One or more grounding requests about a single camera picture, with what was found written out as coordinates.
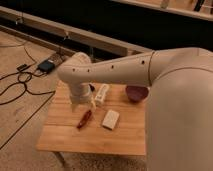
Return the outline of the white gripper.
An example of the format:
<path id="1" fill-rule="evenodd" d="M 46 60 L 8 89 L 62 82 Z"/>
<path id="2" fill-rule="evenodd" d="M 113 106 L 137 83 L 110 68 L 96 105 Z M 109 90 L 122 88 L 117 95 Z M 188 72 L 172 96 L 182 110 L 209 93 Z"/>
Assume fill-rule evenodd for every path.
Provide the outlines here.
<path id="1" fill-rule="evenodd" d="M 93 112 L 96 110 L 96 104 L 92 101 L 92 91 L 88 84 L 71 85 L 69 90 L 72 105 L 89 103 L 90 110 Z"/>

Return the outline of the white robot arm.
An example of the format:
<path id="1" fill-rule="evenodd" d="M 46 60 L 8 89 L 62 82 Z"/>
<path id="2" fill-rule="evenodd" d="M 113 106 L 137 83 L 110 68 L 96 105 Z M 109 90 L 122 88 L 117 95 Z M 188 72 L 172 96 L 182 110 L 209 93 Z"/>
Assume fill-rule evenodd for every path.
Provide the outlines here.
<path id="1" fill-rule="evenodd" d="M 98 63 L 78 52 L 58 76 L 74 103 L 90 100 L 90 82 L 148 87 L 147 171 L 213 171 L 213 52 L 177 48 Z"/>

